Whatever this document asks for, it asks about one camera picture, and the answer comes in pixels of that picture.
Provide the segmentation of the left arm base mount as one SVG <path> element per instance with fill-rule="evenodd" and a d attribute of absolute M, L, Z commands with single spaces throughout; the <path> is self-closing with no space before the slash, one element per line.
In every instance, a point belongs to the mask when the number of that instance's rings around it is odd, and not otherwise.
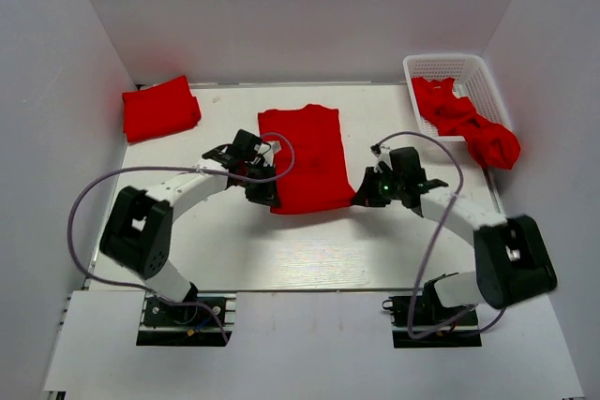
<path fill-rule="evenodd" d="M 198 301 L 199 306 L 171 306 L 156 296 L 146 295 L 142 304 L 136 345 L 164 348 L 223 348 L 226 342 L 214 315 L 220 320 L 227 338 L 233 333 L 236 295 L 209 293 Z"/>

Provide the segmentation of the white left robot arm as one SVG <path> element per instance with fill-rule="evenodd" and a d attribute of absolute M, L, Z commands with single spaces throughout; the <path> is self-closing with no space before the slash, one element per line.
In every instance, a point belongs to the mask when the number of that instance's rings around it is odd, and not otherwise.
<path fill-rule="evenodd" d="M 289 142 L 278 133 L 237 131 L 233 142 L 204 154 L 192 168 L 146 188 L 119 191 L 102 232 L 99 251 L 137 275 L 141 288 L 166 302 L 166 313 L 187 324 L 198 313 L 197 289 L 170 262 L 175 221 L 198 203 L 233 186 L 247 201 L 278 207 L 275 155 Z"/>

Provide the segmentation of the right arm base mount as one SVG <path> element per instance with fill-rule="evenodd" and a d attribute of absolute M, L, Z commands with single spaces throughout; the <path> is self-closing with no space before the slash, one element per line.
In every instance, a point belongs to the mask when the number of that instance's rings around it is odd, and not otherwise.
<path fill-rule="evenodd" d="M 389 314 L 393 346 L 396 349 L 422 348 L 480 348 L 482 346 L 479 321 L 476 312 L 470 311 L 459 320 L 441 328 L 439 331 L 422 339 L 412 339 L 408 334 L 409 306 L 411 295 L 390 296 L 382 302 L 382 310 Z M 465 306 L 445 308 L 431 296 L 416 298 L 413 317 L 413 331 L 420 333 L 427 328 L 438 326 L 440 322 L 450 319 L 465 310 Z"/>

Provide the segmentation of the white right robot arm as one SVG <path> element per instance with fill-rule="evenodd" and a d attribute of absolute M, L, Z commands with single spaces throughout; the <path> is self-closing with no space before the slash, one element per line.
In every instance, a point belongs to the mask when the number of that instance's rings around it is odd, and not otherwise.
<path fill-rule="evenodd" d="M 507 217 L 462 198 L 448 183 L 429 179 L 413 147 L 371 147 L 377 157 L 366 168 L 352 205 L 382 208 L 399 201 L 472 247 L 474 270 L 443 275 L 426 283 L 425 316 L 443 324 L 460 306 L 487 304 L 502 310 L 554 291 L 558 277 L 535 220 Z"/>

